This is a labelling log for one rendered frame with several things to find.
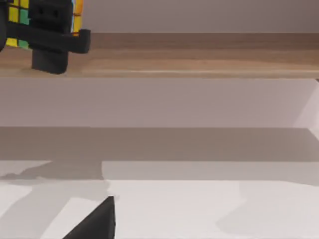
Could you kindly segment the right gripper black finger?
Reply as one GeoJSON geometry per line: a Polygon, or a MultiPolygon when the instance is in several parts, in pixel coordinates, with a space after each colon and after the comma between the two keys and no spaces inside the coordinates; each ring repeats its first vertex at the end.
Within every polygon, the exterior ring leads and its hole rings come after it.
{"type": "Polygon", "coordinates": [[[108,196],[62,239],[115,239],[114,196],[108,196]]]}

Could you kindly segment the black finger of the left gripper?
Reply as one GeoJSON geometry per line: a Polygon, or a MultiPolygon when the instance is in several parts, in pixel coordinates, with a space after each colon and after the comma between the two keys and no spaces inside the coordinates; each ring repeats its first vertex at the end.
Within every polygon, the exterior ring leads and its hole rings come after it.
{"type": "Polygon", "coordinates": [[[4,49],[7,39],[8,1],[0,0],[0,51],[4,49]]]}
{"type": "Polygon", "coordinates": [[[80,52],[87,53],[91,44],[91,30],[81,29],[79,30],[80,52]]]}

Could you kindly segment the wooden shelf board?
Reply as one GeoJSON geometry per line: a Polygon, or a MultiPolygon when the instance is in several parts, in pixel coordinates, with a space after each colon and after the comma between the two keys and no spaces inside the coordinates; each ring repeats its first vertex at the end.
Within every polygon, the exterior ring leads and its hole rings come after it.
{"type": "Polygon", "coordinates": [[[319,33],[93,33],[62,77],[319,80],[319,33]]]}

